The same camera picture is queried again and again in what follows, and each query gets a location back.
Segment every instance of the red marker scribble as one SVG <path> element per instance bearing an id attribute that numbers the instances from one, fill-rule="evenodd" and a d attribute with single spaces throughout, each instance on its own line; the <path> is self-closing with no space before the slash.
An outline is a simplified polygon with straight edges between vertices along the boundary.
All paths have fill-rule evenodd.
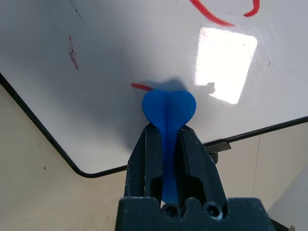
<path id="1" fill-rule="evenodd" d="M 133 88 L 141 89 L 141 90 L 154 90 L 154 88 L 151 88 L 149 86 L 146 86 L 144 84 L 140 83 L 131 83 L 130 84 Z"/>
<path id="2" fill-rule="evenodd" d="M 234 24 L 225 22 L 219 18 L 217 18 L 215 15 L 213 15 L 201 2 L 200 0 L 191 0 L 191 3 L 195 6 L 195 8 L 200 11 L 201 14 L 203 14 L 208 20 L 212 21 L 213 23 L 217 23 L 221 26 L 234 26 Z"/>
<path id="3" fill-rule="evenodd" d="M 68 54 L 69 54 L 69 57 L 71 57 L 71 60 L 76 68 L 76 70 L 79 70 L 79 64 L 77 62 L 77 57 L 76 57 L 76 53 L 73 49 L 73 43 L 72 43 L 72 36 L 68 36 L 68 39 L 69 39 L 69 45 L 70 45 L 70 48 L 69 48 L 69 51 L 68 51 Z"/>
<path id="4" fill-rule="evenodd" d="M 254 16 L 256 13 L 258 13 L 260 9 L 260 0 L 253 0 L 253 4 L 254 8 L 250 12 L 244 14 L 245 17 L 251 17 Z"/>
<path id="5" fill-rule="evenodd" d="M 200 0 L 191 0 L 191 3 L 195 6 L 195 8 L 200 11 L 201 14 L 203 14 L 208 20 L 212 21 L 213 23 L 217 23 L 221 26 L 234 26 L 232 23 L 225 22 L 221 20 L 220 18 L 217 18 L 215 15 L 213 15 L 201 2 Z M 244 14 L 245 17 L 251 17 L 254 16 L 256 13 L 258 13 L 260 9 L 260 0 L 253 0 L 254 8 L 252 11 Z"/>

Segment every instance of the whiteboard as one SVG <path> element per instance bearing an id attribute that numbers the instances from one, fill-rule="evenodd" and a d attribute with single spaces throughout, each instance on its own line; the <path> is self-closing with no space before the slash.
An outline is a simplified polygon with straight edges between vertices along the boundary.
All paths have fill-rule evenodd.
<path id="1" fill-rule="evenodd" d="M 202 142 L 308 116 L 306 1 L 4 0 L 0 72 L 83 173 L 126 165 L 146 91 L 193 94 Z"/>

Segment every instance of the black edge trim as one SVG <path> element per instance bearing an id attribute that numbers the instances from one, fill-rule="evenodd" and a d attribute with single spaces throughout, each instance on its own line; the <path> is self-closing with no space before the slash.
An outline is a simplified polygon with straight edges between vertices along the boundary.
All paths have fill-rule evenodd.
<path id="1" fill-rule="evenodd" d="M 266 128 L 261 128 L 261 129 L 258 129 L 258 130 L 250 131 L 250 132 L 247 132 L 247 133 L 243 133 L 241 135 L 232 136 L 232 137 L 226 138 L 224 140 L 218 140 L 218 141 L 212 141 L 212 142 L 209 142 L 209 143 L 204 143 L 203 145 L 204 146 L 217 145 L 217 144 L 219 144 L 221 142 L 225 142 L 225 141 L 228 142 L 228 143 L 231 143 L 231 142 L 240 141 L 240 140 L 247 139 L 247 138 L 250 138 L 250 137 L 253 137 L 253 136 L 262 135 L 264 133 L 277 131 L 277 130 L 280 130 L 280 129 L 283 129 L 283 128 L 288 128 L 288 127 L 291 127 L 291 126 L 294 126 L 294 125 L 303 124 L 303 123 L 307 123 L 307 122 L 308 122 L 308 116 L 302 117 L 302 118 L 299 118 L 299 119 L 290 120 L 288 122 L 283 122 L 283 123 L 280 123 L 280 124 L 272 125 L 272 126 L 269 126 L 269 127 L 266 127 Z"/>
<path id="2" fill-rule="evenodd" d="M 112 173 L 117 173 L 120 171 L 124 171 L 127 169 L 127 166 L 116 167 L 113 169 L 109 169 L 103 172 L 98 173 L 85 173 L 81 171 L 75 163 L 71 160 L 71 158 L 66 154 L 66 152 L 61 148 L 61 146 L 57 143 L 57 141 L 52 137 L 52 135 L 45 129 L 39 119 L 34 115 L 34 113 L 30 110 L 30 108 L 26 105 L 26 103 L 20 98 L 17 92 L 13 89 L 13 87 L 9 84 L 9 82 L 4 78 L 4 76 L 0 73 L 0 84 L 4 87 L 4 89 L 9 93 L 9 95 L 15 100 L 15 102 L 21 107 L 21 109 L 26 113 L 26 115 L 31 119 L 31 121 L 37 126 L 37 128 L 43 133 L 46 139 L 52 144 L 52 146 L 58 151 L 58 153 L 63 157 L 63 159 L 68 163 L 68 165 L 79 175 L 86 178 L 96 178 L 102 177 L 105 175 L 109 175 Z"/>
<path id="3" fill-rule="evenodd" d="M 55 149 L 60 153 L 60 155 L 64 158 L 64 160 L 69 164 L 69 166 L 79 175 L 86 177 L 86 178 L 96 178 L 96 177 L 102 177 L 105 175 L 109 175 L 112 173 L 117 173 L 120 171 L 125 171 L 127 169 L 127 166 L 121 166 L 116 167 L 107 171 L 98 172 L 98 173 L 85 173 L 81 171 L 69 158 L 69 156 L 65 153 L 65 151 L 60 147 L 60 145 L 57 143 L 57 141 L 51 136 L 51 134 L 45 129 L 45 127 L 42 125 L 42 123 L 38 120 L 38 118 L 34 115 L 34 113 L 30 110 L 30 108 L 26 105 L 26 103 L 20 98 L 20 96 L 17 94 L 17 92 L 13 89 L 13 87 L 9 84 L 9 82 L 4 78 L 4 76 L 0 73 L 0 84 L 4 87 L 4 89 L 9 93 L 9 95 L 16 101 L 16 103 L 21 107 L 21 109 L 26 113 L 26 115 L 31 119 L 31 121 L 38 127 L 38 129 L 43 133 L 43 135 L 48 139 L 48 141 L 55 147 Z M 299 119 L 291 120 L 288 122 L 284 122 L 281 124 L 269 126 L 266 128 L 261 128 L 255 131 L 250 131 L 241 135 L 232 136 L 229 138 L 226 138 L 224 140 L 218 140 L 218 141 L 212 141 L 209 143 L 203 143 L 205 146 L 210 145 L 216 145 L 220 142 L 235 142 L 243 139 L 247 139 L 253 136 L 261 135 L 264 133 L 268 133 L 271 131 L 280 130 L 282 128 L 287 128 L 290 126 L 302 124 L 308 122 L 308 116 L 302 117 Z"/>

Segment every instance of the heart-shaped blue piece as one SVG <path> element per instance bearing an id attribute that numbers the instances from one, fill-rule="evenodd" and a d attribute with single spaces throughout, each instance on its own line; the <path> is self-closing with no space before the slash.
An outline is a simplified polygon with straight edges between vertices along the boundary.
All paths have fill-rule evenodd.
<path id="1" fill-rule="evenodd" d="M 178 203 L 174 176 L 174 151 L 177 133 L 196 111 L 196 100 L 189 92 L 153 90 L 142 100 L 146 118 L 160 130 L 164 160 L 163 195 L 165 203 Z"/>

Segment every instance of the white surface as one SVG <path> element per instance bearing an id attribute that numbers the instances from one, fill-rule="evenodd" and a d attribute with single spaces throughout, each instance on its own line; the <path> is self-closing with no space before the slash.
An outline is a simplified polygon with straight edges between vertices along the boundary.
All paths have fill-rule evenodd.
<path id="1" fill-rule="evenodd" d="M 202 142 L 307 116 L 307 2 L 263 0 L 252 18 L 242 16 L 252 9 L 251 1 L 203 3 L 237 26 L 210 23 L 189 0 L 2 1 L 0 72 L 86 173 L 125 165 L 147 124 L 141 110 L 144 92 L 132 89 L 131 82 L 181 81 L 197 100 L 188 125 Z M 251 51 L 243 50 L 234 54 L 243 60 L 243 70 L 231 68 L 229 76 L 217 79 L 216 94 L 223 97 L 209 96 L 196 84 L 203 27 L 257 40 L 249 69 L 243 58 Z M 78 71 L 68 54 L 70 35 Z M 227 63 L 216 66 L 224 69 Z M 223 89 L 229 89 L 227 95 Z"/>
<path id="2" fill-rule="evenodd" d="M 307 230 L 308 217 L 308 167 L 269 209 L 269 216 L 286 227 L 293 225 L 296 231 Z"/>

